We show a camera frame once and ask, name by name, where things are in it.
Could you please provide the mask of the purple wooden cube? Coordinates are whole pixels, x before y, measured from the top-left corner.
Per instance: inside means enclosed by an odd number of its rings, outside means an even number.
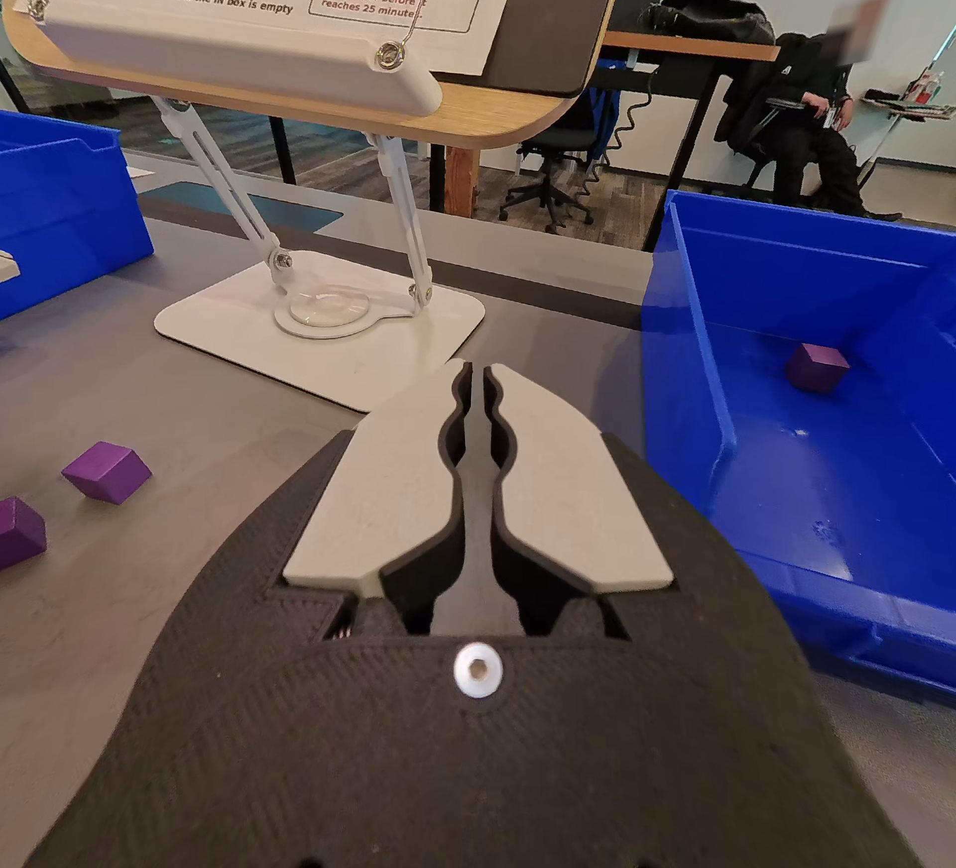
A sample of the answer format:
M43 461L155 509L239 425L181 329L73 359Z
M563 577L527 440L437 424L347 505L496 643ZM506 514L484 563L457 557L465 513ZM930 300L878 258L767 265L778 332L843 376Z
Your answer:
M86 497L118 506L152 472L133 448L101 441L63 468L61 475Z
M833 392L851 370L851 364L835 348L799 344L785 364L784 373L795 388L817 394Z
M1 570L47 551L43 516L18 496L1 501Z

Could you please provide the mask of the blue plastic bin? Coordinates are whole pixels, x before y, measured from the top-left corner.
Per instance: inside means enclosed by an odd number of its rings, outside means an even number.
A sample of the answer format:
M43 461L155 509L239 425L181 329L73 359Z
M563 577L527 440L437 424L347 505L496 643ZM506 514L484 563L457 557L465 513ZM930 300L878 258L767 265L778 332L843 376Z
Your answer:
M954 232L670 193L646 460L830 671L954 705ZM801 343L851 370L791 385Z
M1 112L1 318L154 253L119 132Z

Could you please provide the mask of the wooden post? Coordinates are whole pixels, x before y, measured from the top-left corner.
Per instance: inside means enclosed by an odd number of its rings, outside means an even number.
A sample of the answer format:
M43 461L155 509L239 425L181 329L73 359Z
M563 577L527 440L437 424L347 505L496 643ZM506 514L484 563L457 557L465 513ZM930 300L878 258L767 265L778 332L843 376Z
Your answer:
M445 212L472 218L477 200L480 152L475 149L446 147Z

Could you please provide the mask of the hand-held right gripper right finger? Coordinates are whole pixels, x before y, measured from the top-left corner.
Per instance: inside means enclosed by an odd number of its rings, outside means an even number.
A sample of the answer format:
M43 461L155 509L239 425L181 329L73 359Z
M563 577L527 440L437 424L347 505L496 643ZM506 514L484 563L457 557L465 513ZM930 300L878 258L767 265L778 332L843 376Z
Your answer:
M484 369L498 468L491 556L528 636L566 605L670 588L674 573L599 428L510 367Z

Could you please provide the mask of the blue hanging bag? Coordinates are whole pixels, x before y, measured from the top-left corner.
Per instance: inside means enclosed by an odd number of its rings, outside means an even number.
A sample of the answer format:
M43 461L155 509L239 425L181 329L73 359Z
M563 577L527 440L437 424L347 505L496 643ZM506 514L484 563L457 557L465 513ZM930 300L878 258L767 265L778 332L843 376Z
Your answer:
M618 90L587 89L595 130L594 140L587 151L588 164L602 158L611 141L619 115L619 95Z

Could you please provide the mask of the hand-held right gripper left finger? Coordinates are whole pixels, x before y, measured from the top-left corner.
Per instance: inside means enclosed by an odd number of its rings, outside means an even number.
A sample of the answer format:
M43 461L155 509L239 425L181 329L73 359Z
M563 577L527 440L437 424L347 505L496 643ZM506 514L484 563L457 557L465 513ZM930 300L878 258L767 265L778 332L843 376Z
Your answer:
M359 422L283 577L293 586L385 599L412 635L465 560L463 484L473 366L449 360Z

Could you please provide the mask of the wooden office desk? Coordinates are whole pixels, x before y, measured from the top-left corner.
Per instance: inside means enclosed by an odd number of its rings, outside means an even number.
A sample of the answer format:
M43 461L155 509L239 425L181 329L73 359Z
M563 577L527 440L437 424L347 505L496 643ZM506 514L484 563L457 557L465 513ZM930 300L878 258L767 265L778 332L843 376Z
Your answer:
M606 32L601 47L635 51L639 62L656 64L658 69L649 73L596 65L588 86L608 91L643 91L653 98L696 101L642 245L642 251L653 253L662 229L667 196L679 188L685 177L720 78L739 71L747 62L774 62L779 49L776 45L621 31Z

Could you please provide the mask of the small cluttered side table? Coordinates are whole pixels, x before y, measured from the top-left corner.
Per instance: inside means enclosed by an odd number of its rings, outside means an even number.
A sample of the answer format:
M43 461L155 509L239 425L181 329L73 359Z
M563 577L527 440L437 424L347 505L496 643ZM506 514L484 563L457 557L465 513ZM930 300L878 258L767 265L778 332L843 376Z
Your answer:
M945 72L926 69L902 95L878 89L869 89L863 95L864 103L891 117L911 121L951 121L955 106L939 103L937 98L945 81Z

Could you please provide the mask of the wooden document stand white base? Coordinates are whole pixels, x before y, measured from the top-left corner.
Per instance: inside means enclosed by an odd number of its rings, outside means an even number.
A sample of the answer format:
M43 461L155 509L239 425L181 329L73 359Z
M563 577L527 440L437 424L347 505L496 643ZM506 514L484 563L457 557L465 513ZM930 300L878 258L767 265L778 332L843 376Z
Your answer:
M4 0L10 44L80 83L148 95L251 241L250 268L162 310L164 337L366 413L451 360L484 319L471 295L433 283L402 139L481 149L516 143L572 105L596 66L614 0L507 0L479 76L431 73L403 46L318 33L172 29L169 15L112 9L80 18ZM408 271L312 250L269 229L197 105L363 132L397 213Z

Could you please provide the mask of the black office chair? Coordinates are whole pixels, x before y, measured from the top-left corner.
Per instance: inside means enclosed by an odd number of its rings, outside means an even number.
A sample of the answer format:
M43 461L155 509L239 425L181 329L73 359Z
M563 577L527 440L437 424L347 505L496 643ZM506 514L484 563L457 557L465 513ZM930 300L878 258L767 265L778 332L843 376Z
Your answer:
M509 209L535 201L539 207L545 208L548 212L550 222L545 229L548 233L557 233L559 227L564 227L564 223L558 219L558 206L577 209L582 212L585 225L594 224L592 210L573 196L558 189L554 174L560 162L567 160L573 153L586 152L595 138L596 132L593 129L573 129L552 125L519 145L517 151L519 160L523 160L529 154L542 156L542 178L536 184L510 188L498 208L497 219L505 221L508 218Z

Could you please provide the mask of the black backpack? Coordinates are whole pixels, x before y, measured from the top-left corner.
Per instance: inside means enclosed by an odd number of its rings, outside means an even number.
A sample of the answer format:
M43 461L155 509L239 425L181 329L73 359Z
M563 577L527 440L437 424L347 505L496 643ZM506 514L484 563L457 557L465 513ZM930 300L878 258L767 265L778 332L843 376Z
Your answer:
M662 0L639 14L637 31L757 45L773 45L776 40L766 13L746 0Z

